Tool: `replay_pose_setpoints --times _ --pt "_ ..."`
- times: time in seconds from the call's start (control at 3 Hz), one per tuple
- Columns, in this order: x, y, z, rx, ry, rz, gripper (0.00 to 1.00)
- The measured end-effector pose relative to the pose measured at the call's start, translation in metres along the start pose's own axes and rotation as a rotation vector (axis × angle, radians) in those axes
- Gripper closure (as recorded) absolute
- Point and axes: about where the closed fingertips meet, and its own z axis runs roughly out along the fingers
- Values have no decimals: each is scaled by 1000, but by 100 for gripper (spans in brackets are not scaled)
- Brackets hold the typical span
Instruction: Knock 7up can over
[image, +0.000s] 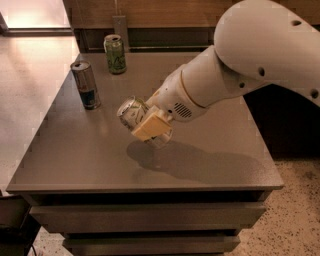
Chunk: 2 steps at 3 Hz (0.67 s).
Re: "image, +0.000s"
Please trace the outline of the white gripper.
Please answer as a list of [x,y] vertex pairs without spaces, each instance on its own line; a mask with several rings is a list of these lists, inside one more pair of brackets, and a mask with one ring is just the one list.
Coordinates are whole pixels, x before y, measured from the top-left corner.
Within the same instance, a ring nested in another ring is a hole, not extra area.
[[132,131],[141,141],[162,135],[171,136],[172,119],[189,122],[207,112],[205,107],[196,104],[188,95],[182,78],[183,68],[184,65],[171,73],[146,101],[151,108]]

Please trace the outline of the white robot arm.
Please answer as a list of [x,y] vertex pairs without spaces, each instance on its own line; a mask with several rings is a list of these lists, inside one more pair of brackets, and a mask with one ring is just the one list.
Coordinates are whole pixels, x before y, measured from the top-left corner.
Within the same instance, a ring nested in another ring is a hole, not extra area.
[[214,44],[171,73],[132,134],[170,136],[224,99],[275,84],[320,105],[320,32],[270,0],[243,0],[220,18]]

